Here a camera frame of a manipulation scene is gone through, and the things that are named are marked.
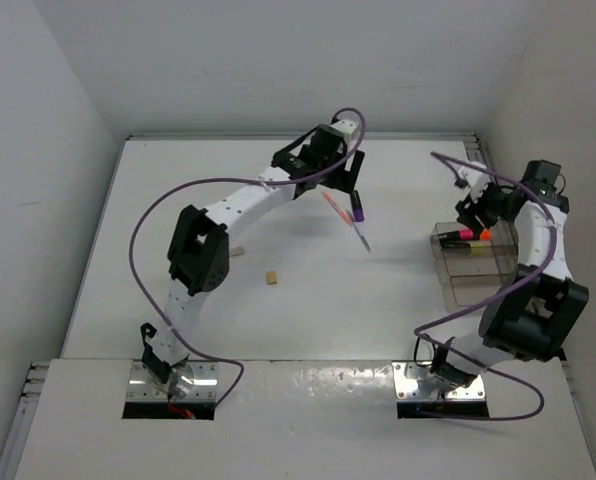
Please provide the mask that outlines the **orange black highlighter marker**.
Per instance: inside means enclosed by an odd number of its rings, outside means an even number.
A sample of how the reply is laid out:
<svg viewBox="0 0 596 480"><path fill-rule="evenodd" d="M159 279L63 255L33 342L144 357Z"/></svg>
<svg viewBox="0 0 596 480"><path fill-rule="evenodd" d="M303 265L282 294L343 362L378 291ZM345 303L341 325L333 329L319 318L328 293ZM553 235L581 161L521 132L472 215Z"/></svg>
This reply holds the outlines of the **orange black highlighter marker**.
<svg viewBox="0 0 596 480"><path fill-rule="evenodd" d="M492 238L491 232L489 230L483 230L479 237L478 240L479 241L490 241Z"/></svg>

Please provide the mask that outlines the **purple black highlighter marker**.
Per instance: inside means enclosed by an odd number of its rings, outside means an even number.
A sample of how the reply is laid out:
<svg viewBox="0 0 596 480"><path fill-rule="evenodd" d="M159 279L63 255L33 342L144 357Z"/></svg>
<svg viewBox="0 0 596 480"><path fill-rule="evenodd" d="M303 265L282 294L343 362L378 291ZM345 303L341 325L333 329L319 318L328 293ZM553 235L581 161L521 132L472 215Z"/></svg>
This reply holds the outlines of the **purple black highlighter marker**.
<svg viewBox="0 0 596 480"><path fill-rule="evenodd" d="M350 194L350 203L352 207L352 217L355 222L363 222L365 220L363 205L360 194L354 190Z"/></svg>

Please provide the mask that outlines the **yellow black highlighter marker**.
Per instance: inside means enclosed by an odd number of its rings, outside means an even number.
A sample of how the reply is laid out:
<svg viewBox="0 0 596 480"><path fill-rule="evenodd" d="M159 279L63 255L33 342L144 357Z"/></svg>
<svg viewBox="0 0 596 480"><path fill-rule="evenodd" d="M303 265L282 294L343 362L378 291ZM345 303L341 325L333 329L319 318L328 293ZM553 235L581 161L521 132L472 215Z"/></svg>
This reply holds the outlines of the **yellow black highlighter marker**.
<svg viewBox="0 0 596 480"><path fill-rule="evenodd" d="M440 247L443 250L451 249L479 249L487 247L487 244L472 241L441 242Z"/></svg>

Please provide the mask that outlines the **pink black highlighter marker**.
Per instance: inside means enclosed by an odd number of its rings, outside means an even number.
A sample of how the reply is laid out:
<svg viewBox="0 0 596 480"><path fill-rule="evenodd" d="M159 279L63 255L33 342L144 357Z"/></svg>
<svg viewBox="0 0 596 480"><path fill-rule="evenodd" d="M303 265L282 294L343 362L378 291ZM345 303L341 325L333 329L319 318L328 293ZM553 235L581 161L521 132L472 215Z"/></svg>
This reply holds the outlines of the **pink black highlighter marker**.
<svg viewBox="0 0 596 480"><path fill-rule="evenodd" d="M454 230L439 234L438 239L448 242L470 241L474 239L474 233L470 229Z"/></svg>

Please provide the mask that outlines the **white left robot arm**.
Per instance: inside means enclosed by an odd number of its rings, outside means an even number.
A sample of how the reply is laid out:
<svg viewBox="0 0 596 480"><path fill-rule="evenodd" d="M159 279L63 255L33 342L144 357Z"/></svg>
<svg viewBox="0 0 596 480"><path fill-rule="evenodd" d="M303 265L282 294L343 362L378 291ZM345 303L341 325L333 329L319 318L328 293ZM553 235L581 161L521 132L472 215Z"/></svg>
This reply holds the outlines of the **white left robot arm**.
<svg viewBox="0 0 596 480"><path fill-rule="evenodd" d="M189 205L181 211L167 252L168 299L157 310L165 325L141 327L142 361L160 383L168 383L173 369L191 354L186 337L209 294L227 278L231 241L273 209L319 185L352 192L364 160L359 149L363 136L356 121L320 124L277 151L257 179L212 205Z"/></svg>

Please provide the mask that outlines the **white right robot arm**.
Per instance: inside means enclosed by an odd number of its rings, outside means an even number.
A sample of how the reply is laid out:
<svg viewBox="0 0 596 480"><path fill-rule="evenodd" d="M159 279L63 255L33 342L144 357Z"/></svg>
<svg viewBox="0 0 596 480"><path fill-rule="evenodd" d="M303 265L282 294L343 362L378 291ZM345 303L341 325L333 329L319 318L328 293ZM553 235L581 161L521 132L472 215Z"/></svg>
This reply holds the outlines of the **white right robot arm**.
<svg viewBox="0 0 596 480"><path fill-rule="evenodd" d="M560 165L532 160L514 181L479 162L435 157L454 167L456 186L467 192L456 206L459 223L475 233L511 224L517 260L501 289L472 306L482 313L478 328L435 344L430 374L467 387L503 362L551 361L589 302L588 288L574 280L566 259L570 205L556 185Z"/></svg>

